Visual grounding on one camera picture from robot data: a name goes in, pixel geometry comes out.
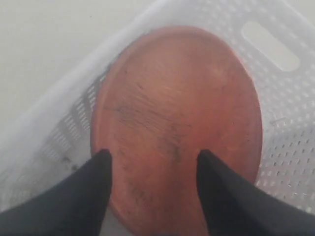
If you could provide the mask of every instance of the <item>oval terracotta dish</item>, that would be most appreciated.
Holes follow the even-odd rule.
[[[135,235],[207,236],[196,158],[210,149],[254,182],[262,125],[252,80],[232,50],[193,27],[132,43],[97,96],[92,152],[113,155],[111,208]]]

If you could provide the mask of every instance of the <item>terracotta saucer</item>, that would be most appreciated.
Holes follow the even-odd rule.
[[[96,99],[92,152],[113,155],[111,208],[135,235],[207,236],[196,159],[210,149],[254,182],[262,125],[232,50],[193,27],[158,29],[118,58]]]

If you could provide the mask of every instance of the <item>white plastic basket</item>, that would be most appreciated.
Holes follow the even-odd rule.
[[[300,59],[285,72],[248,42],[258,22]],[[64,76],[0,136],[0,211],[41,193],[90,158],[90,120],[107,68],[132,41],[172,25],[203,28],[224,39],[252,76],[264,142],[256,185],[315,213],[315,31],[282,0],[157,0]],[[129,235],[108,211],[107,235]]]

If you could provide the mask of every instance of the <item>perforated basket wall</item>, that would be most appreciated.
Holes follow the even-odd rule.
[[[300,66],[285,72],[248,42],[242,28],[258,22],[288,47]],[[104,42],[0,139],[0,211],[46,190],[90,157],[90,120],[100,82],[116,56],[152,29],[191,25],[224,39],[254,81],[264,143],[256,185],[315,213],[315,34],[281,0],[158,0]],[[103,231],[127,235],[111,215]]]

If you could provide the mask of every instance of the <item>plastic basket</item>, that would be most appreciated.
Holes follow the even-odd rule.
[[[242,34],[258,22],[300,59],[279,69]],[[191,25],[225,40],[254,81],[263,153],[256,185],[315,213],[315,34],[282,0],[158,0],[113,35],[0,136],[0,211],[43,192],[90,158],[95,95],[118,54],[152,29]],[[128,235],[111,212],[103,233]]]

